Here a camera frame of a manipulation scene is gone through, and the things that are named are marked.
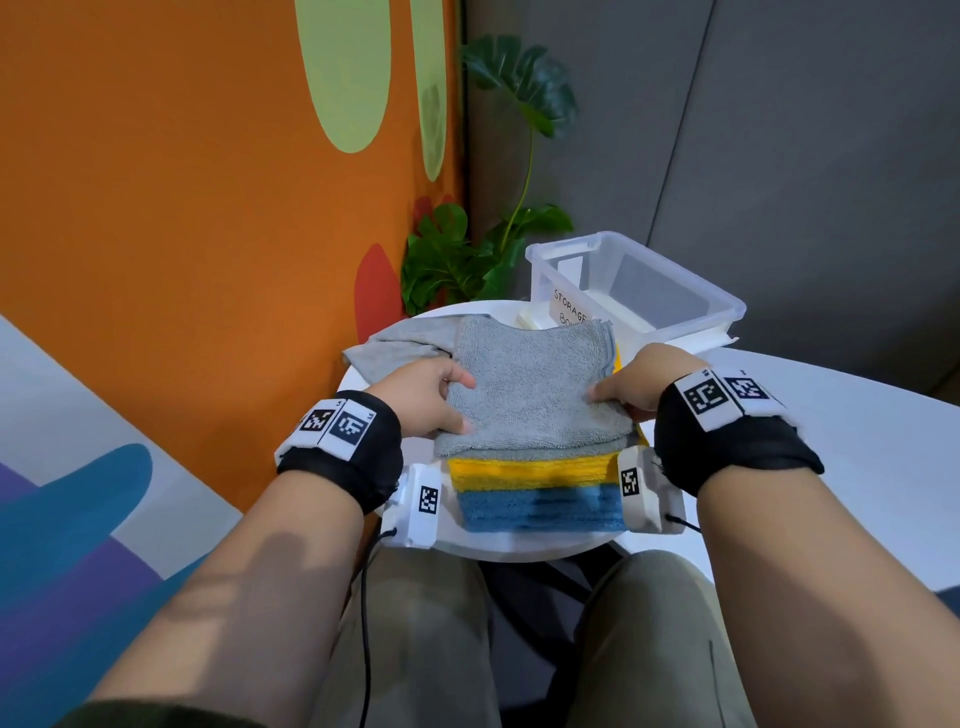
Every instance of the purple painted stripe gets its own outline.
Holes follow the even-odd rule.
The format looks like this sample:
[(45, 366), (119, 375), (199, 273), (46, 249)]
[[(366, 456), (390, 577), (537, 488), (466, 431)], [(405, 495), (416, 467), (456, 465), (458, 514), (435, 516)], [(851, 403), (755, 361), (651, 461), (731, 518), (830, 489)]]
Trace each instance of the purple painted stripe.
[(0, 694), (98, 619), (160, 581), (154, 570), (110, 538), (36, 598), (0, 614)]
[(0, 463), (0, 503), (16, 500), (36, 490), (36, 485), (23, 475)]

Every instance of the plastic storage box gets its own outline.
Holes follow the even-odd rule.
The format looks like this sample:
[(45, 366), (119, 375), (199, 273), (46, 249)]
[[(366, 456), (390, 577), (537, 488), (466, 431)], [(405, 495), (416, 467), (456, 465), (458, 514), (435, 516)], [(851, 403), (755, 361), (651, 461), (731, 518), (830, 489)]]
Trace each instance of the plastic storage box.
[(526, 256), (533, 266), (530, 305), (519, 323), (611, 321), (624, 363), (652, 341), (692, 353), (730, 344), (727, 331), (747, 310), (737, 297), (619, 232), (531, 245)]

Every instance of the tabletop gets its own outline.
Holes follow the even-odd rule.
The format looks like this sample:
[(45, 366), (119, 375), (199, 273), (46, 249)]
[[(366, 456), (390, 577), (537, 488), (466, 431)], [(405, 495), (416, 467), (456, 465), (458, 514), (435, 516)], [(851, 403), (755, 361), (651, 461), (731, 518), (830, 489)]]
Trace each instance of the tabletop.
[[(515, 325), (523, 302), (457, 303), (424, 316), (488, 313)], [(827, 468), (830, 489), (873, 535), (934, 590), (960, 584), (960, 487), (954, 451), (960, 407), (896, 387), (788, 359), (733, 349), (701, 354), (711, 364), (745, 369), (804, 426), (804, 437)], [(352, 367), (341, 388), (367, 383)], [(644, 433), (653, 440), (652, 423)], [(432, 461), (432, 442), (403, 441), (406, 464)], [(696, 502), (687, 497), (696, 522)], [(456, 496), (445, 481), (437, 548), (485, 561), (558, 559), (615, 539), (627, 552), (674, 551), (712, 578), (700, 534), (469, 533), (459, 524)]]

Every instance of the sleeve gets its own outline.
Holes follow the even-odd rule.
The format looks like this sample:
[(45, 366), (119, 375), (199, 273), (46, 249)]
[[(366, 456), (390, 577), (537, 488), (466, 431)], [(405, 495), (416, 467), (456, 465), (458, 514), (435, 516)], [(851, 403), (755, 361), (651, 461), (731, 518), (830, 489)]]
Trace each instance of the sleeve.
[(84, 703), (54, 728), (265, 728), (242, 717), (146, 700)]

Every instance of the black wristband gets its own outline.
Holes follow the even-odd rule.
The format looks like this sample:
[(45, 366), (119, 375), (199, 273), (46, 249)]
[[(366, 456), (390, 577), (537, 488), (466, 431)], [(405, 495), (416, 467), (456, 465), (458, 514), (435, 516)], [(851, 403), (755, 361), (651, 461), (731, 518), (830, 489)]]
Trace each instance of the black wristband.
[(704, 432), (673, 384), (660, 395), (654, 450), (666, 478), (694, 497), (729, 465), (762, 471), (810, 468), (818, 475), (824, 471), (817, 453), (781, 417), (741, 417)]
[(334, 397), (359, 402), (376, 415), (350, 459), (341, 460), (320, 448), (290, 448), (280, 457), (276, 472), (306, 471), (324, 477), (353, 496), (367, 515), (387, 501), (403, 470), (400, 420), (368, 392), (343, 390)]

